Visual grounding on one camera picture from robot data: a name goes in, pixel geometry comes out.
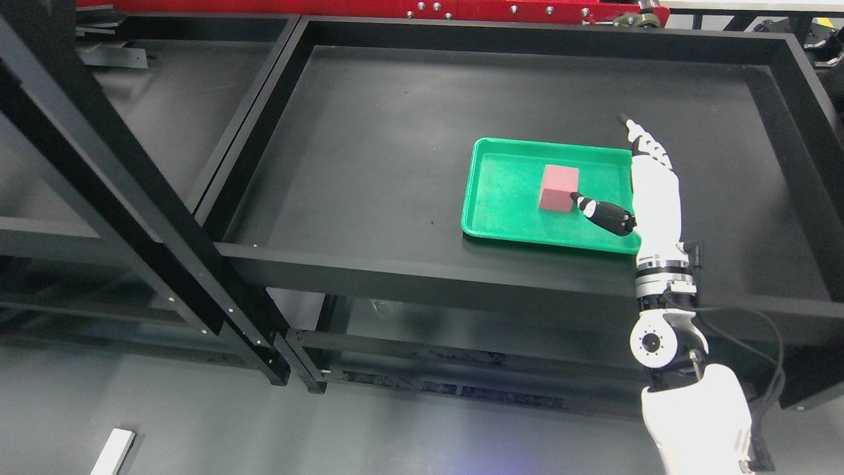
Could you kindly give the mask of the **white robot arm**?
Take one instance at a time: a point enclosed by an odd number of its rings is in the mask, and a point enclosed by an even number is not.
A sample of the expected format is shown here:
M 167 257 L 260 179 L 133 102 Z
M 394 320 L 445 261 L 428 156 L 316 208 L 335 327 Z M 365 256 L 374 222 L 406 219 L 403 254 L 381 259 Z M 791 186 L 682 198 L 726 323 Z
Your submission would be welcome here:
M 667 474 L 750 474 L 752 418 L 732 369 L 709 357 L 697 288 L 678 250 L 636 259 L 630 351 L 650 383 L 642 415 Z

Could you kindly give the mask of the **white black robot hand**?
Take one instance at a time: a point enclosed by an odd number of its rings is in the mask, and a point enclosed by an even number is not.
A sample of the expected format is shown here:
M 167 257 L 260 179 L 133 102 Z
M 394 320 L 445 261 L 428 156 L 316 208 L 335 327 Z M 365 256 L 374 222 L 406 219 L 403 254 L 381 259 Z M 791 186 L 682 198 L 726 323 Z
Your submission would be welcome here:
M 669 154 L 651 133 L 621 114 L 630 143 L 631 210 L 572 192 L 573 204 L 585 219 L 618 236 L 636 234 L 640 240 L 637 265 L 690 264 L 680 243 L 682 207 L 679 180 Z

